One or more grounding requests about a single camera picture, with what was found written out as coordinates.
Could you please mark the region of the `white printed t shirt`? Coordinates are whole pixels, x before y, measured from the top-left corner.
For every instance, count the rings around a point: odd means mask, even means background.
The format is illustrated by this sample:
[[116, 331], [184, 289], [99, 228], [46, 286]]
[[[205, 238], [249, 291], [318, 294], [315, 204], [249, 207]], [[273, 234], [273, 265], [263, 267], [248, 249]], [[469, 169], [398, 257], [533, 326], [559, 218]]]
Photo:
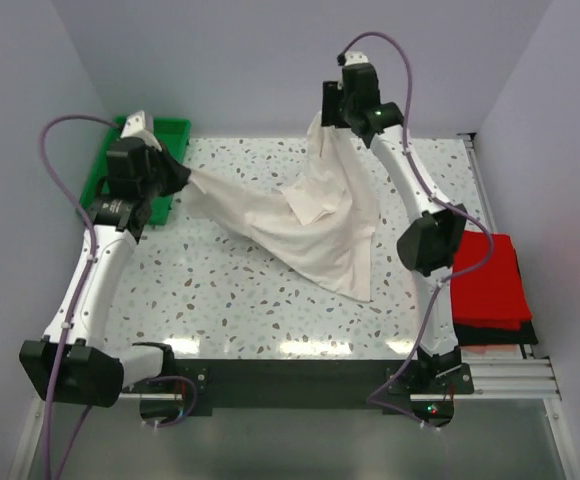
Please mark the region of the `white printed t shirt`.
[[325, 290], [370, 300], [379, 203], [347, 130], [314, 117], [302, 171], [278, 191], [264, 193], [197, 168], [182, 197], [189, 216], [254, 241]]

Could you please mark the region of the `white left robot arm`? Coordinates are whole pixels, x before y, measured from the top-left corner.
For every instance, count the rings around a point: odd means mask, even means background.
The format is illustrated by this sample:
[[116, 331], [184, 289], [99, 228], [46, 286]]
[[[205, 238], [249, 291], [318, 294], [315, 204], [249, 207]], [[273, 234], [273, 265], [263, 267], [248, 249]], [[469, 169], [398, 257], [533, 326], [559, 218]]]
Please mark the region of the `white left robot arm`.
[[106, 164], [107, 174], [86, 210], [80, 257], [59, 310], [41, 339], [25, 341], [19, 353], [36, 392], [48, 402], [110, 407], [135, 383], [166, 392], [177, 380], [170, 346], [138, 342], [114, 357], [104, 351], [104, 333], [153, 201], [181, 191], [191, 171], [162, 142], [137, 136], [112, 142]]

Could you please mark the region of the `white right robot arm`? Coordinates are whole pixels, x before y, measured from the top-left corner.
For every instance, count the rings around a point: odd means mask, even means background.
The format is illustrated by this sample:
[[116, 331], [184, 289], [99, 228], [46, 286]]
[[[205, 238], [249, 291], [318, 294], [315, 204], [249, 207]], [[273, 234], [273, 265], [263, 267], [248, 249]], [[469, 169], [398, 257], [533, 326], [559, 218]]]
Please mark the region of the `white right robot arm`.
[[439, 392], [462, 363], [443, 279], [452, 273], [466, 210], [459, 204], [454, 212], [432, 181], [406, 140], [401, 110], [381, 101], [378, 76], [367, 59], [343, 59], [341, 79], [323, 83], [322, 124], [349, 129], [362, 140], [386, 169], [405, 206], [409, 226], [396, 248], [401, 264], [412, 274], [421, 309], [415, 379], [422, 390]]

